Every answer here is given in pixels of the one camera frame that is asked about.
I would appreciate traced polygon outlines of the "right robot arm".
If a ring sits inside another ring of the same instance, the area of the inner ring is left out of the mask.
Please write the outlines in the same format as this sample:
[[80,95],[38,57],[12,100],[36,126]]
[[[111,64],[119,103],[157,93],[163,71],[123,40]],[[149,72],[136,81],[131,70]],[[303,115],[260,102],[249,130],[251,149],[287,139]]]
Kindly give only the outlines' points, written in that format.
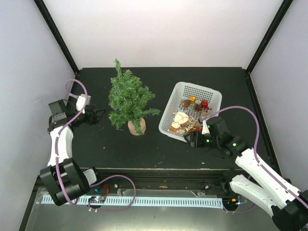
[[243,138],[232,135],[221,117],[198,119],[198,123],[200,129],[185,137],[190,146],[220,151],[253,179],[250,181],[243,174],[230,170],[219,181],[222,193],[234,192],[246,197],[267,212],[281,231],[299,231],[307,226],[307,191],[300,191],[275,172]]

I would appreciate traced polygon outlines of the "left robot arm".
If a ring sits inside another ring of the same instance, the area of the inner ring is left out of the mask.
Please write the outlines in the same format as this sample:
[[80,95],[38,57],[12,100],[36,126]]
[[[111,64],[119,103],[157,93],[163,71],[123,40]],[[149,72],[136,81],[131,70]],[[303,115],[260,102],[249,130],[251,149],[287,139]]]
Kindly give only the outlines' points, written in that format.
[[48,133],[51,137],[51,156],[47,167],[40,171],[40,179],[57,206],[76,205],[79,197],[103,188],[103,179],[95,168],[81,170],[72,158],[73,129],[86,123],[97,124],[104,109],[84,103],[80,111],[70,113],[63,99],[49,104]]

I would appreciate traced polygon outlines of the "white plastic mesh basket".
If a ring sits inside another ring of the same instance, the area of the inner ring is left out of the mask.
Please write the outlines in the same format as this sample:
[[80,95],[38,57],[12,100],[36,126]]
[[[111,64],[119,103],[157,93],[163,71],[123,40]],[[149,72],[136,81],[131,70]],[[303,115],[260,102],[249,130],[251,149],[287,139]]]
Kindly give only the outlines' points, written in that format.
[[[190,96],[196,97],[195,103],[191,103],[188,108],[183,108],[181,103],[184,100],[188,100]],[[209,107],[212,108],[212,110],[202,110],[200,112],[196,112],[194,110],[194,105],[200,104],[202,100],[207,100],[209,103]],[[196,85],[193,83],[178,82],[175,85],[165,107],[165,110],[162,114],[162,118],[158,126],[159,131],[170,138],[186,142],[184,136],[178,136],[176,132],[172,132],[169,130],[169,126],[173,122],[173,118],[175,116],[173,113],[177,112],[178,108],[180,108],[182,110],[187,110],[186,114],[189,117],[197,119],[203,112],[208,113],[208,115],[212,115],[214,112],[219,111],[221,102],[222,94],[217,90]]]

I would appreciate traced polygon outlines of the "small green christmas tree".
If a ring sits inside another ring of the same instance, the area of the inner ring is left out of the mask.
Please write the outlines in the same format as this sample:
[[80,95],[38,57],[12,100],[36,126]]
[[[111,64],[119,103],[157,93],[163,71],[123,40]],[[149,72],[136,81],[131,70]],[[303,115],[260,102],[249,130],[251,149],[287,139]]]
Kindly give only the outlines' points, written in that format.
[[122,70],[117,59],[115,66],[116,76],[111,78],[112,87],[108,96],[111,107],[108,118],[116,129],[131,122],[134,131],[138,135],[143,135],[141,120],[150,115],[160,114],[157,108],[145,108],[147,103],[155,98],[155,94],[131,70]]

